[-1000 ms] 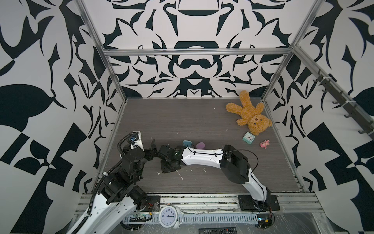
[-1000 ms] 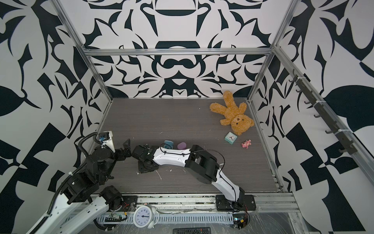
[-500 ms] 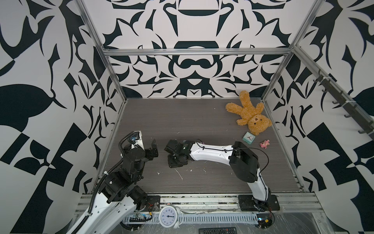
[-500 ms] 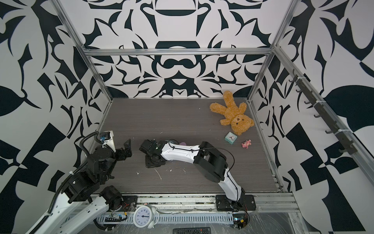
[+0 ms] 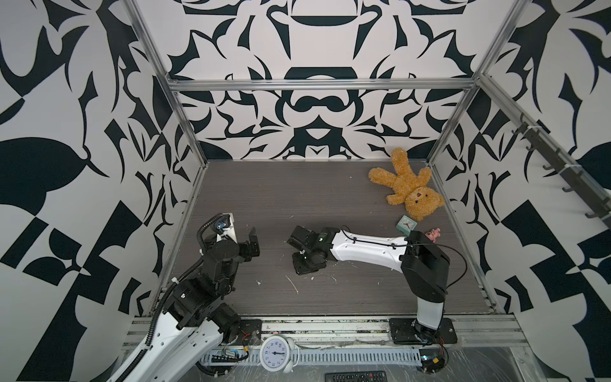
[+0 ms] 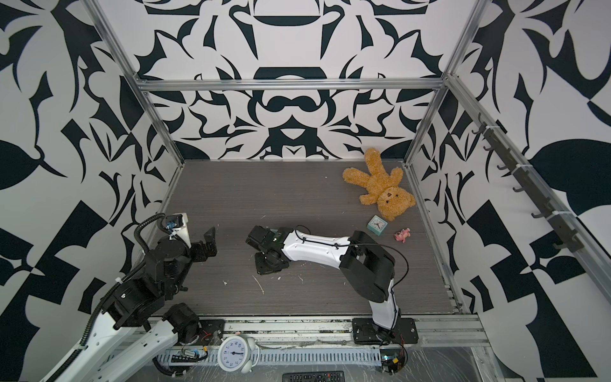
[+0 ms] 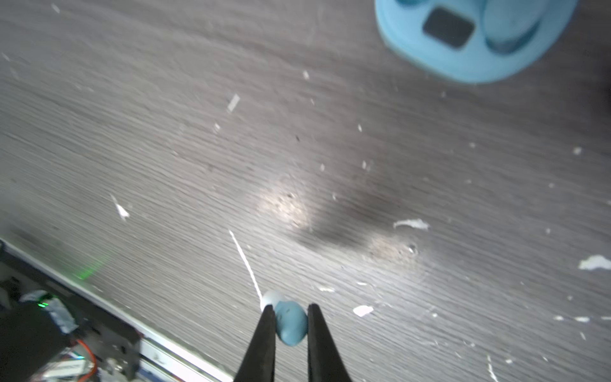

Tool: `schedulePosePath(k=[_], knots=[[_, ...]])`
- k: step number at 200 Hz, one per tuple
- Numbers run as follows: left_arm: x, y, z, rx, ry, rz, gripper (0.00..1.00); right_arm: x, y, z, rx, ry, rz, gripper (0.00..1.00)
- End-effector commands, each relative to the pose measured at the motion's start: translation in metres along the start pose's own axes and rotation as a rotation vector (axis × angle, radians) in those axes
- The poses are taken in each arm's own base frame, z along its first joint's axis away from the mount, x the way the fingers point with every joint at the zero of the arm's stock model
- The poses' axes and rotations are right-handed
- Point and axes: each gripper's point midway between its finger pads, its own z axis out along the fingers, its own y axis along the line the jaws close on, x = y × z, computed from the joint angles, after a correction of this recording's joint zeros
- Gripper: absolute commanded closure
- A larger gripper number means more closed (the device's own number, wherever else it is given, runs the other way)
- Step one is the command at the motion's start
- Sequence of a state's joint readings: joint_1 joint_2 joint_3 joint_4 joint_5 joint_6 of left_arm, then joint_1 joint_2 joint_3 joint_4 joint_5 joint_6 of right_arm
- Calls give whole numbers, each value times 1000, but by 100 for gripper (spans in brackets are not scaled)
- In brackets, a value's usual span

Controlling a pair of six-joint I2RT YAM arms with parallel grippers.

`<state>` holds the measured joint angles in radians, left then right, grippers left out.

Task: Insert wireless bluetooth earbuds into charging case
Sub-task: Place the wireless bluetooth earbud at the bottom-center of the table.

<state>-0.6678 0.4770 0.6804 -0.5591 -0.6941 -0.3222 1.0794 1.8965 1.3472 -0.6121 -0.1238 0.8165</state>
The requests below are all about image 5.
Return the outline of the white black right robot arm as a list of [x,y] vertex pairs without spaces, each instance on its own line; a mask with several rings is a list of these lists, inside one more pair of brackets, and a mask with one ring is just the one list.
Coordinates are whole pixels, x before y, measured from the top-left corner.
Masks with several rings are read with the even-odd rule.
[[458,343],[452,321],[444,317],[448,288],[453,285],[449,281],[450,257],[424,233],[384,238],[335,228],[315,232],[298,226],[287,243],[296,249],[292,260],[299,275],[318,272],[329,261],[361,262],[401,273],[417,298],[417,313],[412,319],[389,320],[394,344]]

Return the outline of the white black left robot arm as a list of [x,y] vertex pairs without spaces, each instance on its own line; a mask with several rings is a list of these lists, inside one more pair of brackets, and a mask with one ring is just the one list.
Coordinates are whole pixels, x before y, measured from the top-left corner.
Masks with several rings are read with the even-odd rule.
[[251,230],[240,242],[231,213],[218,213],[196,233],[198,260],[173,278],[151,317],[144,339],[111,381],[178,381],[210,350],[235,340],[240,315],[224,302],[240,264],[259,256]]

